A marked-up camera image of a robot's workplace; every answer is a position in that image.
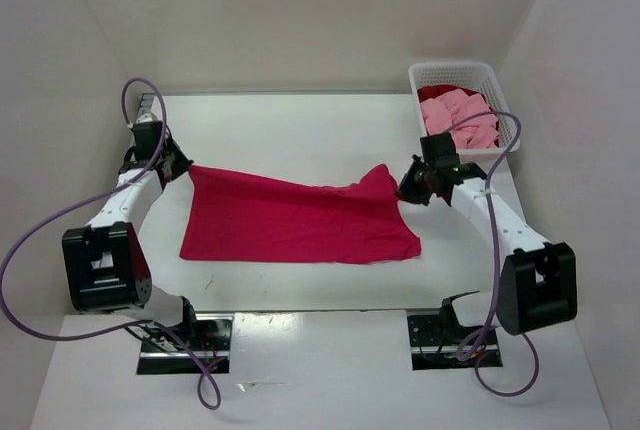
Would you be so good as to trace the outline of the magenta t shirt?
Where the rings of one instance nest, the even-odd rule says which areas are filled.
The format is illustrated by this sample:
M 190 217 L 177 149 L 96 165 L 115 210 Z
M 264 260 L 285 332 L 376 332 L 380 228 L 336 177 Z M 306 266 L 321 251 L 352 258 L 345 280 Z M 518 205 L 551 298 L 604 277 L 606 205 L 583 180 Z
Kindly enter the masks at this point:
M 366 265 L 421 254 L 384 164 L 345 187 L 201 166 L 191 167 L 189 177 L 184 260 Z

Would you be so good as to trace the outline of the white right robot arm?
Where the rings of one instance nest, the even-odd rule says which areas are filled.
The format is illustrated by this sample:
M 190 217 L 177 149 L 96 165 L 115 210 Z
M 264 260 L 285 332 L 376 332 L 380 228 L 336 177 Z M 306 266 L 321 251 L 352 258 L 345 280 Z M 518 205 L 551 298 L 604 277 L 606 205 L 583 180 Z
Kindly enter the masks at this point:
M 530 227 L 494 190 L 475 163 L 425 162 L 414 155 L 397 190 L 400 200 L 434 197 L 464 216 L 497 249 L 499 280 L 490 308 L 499 325 L 520 335 L 571 321 L 578 313 L 576 255 Z

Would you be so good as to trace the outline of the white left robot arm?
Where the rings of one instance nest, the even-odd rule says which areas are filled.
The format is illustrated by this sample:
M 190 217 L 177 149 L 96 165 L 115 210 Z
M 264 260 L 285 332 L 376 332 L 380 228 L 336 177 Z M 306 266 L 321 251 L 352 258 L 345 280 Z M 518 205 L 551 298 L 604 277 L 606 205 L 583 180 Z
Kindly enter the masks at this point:
M 139 145 L 127 152 L 114 193 L 83 227 L 67 230 L 62 250 L 71 302 L 81 313 L 117 313 L 168 327 L 184 340 L 197 335 L 189 300 L 152 284 L 138 231 L 166 185 L 192 164 L 168 137 L 152 167 Z

